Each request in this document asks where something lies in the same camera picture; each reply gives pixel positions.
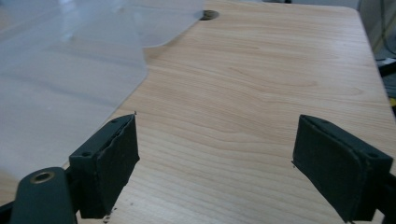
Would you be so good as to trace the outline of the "translucent plastic sheet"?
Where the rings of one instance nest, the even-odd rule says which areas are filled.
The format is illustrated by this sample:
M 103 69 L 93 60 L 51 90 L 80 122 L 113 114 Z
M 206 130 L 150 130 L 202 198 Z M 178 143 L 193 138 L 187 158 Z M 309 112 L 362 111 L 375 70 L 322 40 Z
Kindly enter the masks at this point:
M 0 172 L 61 166 L 205 0 L 0 0 Z

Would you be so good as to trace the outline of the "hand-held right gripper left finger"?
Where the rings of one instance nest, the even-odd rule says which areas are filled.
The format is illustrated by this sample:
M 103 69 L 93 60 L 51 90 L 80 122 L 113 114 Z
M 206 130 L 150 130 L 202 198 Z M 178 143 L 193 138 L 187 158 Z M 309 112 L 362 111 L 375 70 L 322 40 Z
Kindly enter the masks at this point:
M 81 217 L 109 215 L 139 160 L 135 114 L 109 121 L 73 152 L 68 171 Z

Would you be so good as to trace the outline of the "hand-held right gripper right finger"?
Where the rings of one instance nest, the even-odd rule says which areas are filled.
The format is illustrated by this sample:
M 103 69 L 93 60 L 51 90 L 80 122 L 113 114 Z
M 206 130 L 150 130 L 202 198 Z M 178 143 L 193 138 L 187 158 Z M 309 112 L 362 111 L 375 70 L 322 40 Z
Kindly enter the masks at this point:
M 393 158 L 331 122 L 299 117 L 292 163 L 345 222 L 394 221 Z

